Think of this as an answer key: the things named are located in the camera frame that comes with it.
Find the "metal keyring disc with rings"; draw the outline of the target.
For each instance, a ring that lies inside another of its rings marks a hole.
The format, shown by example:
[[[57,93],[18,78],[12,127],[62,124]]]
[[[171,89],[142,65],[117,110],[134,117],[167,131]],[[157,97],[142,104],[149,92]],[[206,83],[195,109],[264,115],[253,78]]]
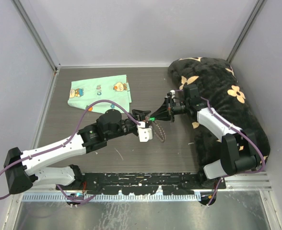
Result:
[[[166,140],[166,134],[164,129],[162,128],[161,124],[155,119],[152,122],[152,127],[153,127],[153,133],[154,135],[162,142],[164,143]]]

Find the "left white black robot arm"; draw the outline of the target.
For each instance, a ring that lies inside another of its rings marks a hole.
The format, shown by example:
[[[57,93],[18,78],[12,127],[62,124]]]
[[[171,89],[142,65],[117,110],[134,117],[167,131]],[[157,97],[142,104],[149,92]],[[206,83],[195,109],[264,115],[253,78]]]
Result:
[[[4,169],[9,194],[25,192],[36,185],[59,184],[78,190],[83,186],[83,175],[77,166],[51,168],[50,165],[73,156],[84,155],[107,146],[107,141],[134,134],[140,142],[153,138],[150,111],[132,110],[123,120],[120,111],[109,109],[95,123],[78,130],[58,142],[31,150],[18,147],[8,151]]]

